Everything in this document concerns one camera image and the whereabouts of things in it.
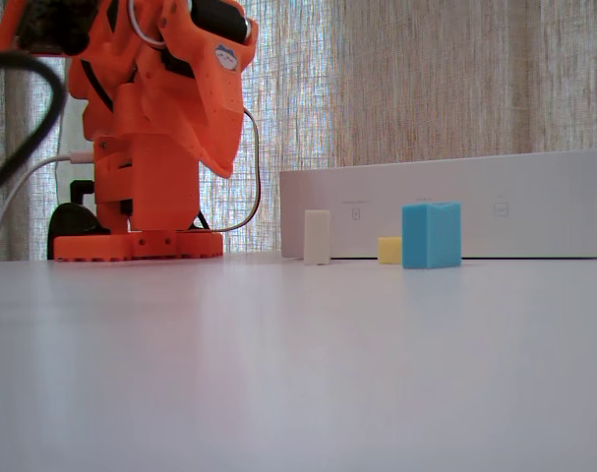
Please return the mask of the orange gripper black motor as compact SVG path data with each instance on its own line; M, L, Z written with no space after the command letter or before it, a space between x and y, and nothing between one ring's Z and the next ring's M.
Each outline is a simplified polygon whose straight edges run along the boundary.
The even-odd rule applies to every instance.
M255 55L254 24L232 1L189 1L187 13L173 1L161 20L160 58L175 74L195 74L206 112L209 158L205 166L230 177L242 133L242 72Z

